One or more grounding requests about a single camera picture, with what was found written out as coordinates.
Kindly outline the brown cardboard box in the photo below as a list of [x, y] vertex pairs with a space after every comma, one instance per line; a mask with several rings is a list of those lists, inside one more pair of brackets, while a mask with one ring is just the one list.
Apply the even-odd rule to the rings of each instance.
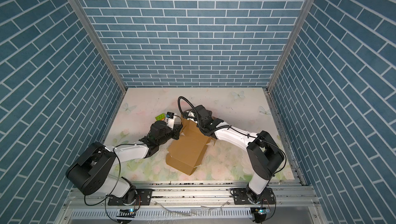
[[191, 120], [183, 118], [182, 125], [179, 139], [168, 147], [166, 163], [190, 176], [201, 165], [212, 138], [202, 134], [197, 124]]

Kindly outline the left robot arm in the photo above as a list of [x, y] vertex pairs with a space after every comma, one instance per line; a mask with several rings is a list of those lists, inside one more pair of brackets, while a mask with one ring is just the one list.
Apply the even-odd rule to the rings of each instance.
[[99, 192], [116, 199], [121, 205], [135, 204], [139, 200], [136, 187], [120, 174], [111, 175], [110, 170], [125, 161], [151, 157], [168, 140], [179, 139], [182, 127], [182, 124], [169, 125], [160, 120], [139, 139], [140, 144], [109, 147], [94, 142], [67, 169], [66, 178], [85, 196]]

